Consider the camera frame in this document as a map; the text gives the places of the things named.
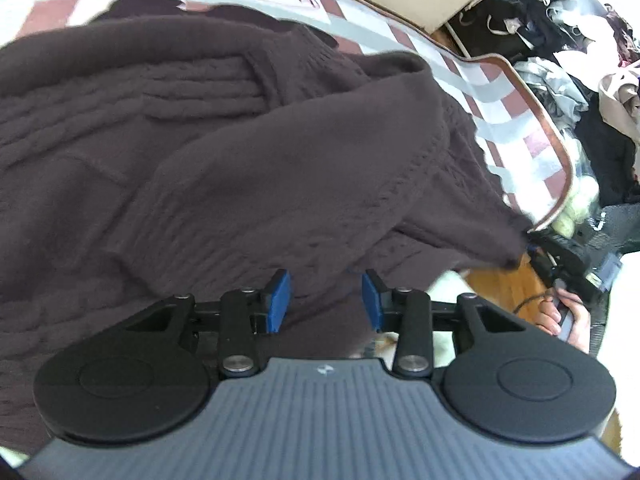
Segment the person's right hand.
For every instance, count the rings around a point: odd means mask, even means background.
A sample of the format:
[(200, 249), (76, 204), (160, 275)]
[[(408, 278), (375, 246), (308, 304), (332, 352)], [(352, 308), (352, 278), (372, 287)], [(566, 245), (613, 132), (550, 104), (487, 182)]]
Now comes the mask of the person's right hand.
[(591, 314), (577, 295), (562, 288), (548, 289), (538, 304), (534, 325), (589, 353)]

